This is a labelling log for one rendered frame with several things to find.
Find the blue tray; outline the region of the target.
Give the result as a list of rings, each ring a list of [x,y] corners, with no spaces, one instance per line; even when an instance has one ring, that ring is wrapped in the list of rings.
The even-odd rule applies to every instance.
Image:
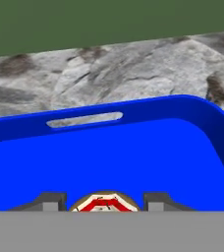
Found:
[[[224,111],[169,95],[0,118],[0,211],[42,192],[72,206],[96,191],[224,211]]]

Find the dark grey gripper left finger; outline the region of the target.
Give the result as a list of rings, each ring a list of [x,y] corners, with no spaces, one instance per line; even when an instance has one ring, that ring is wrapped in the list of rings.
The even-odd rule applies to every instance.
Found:
[[[12,208],[12,212],[66,212],[67,194],[65,192],[43,192],[33,201]]]

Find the red and white cupcake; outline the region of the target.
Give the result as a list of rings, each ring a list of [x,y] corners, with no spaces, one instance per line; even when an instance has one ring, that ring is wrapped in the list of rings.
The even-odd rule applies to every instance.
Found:
[[[73,204],[70,212],[139,212],[139,205],[129,196],[116,191],[88,194]]]

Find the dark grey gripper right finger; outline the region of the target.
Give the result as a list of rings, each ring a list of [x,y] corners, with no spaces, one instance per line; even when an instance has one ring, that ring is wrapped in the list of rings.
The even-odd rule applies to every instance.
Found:
[[[175,202],[166,192],[147,192],[143,194],[143,209],[147,212],[191,212],[193,209]]]

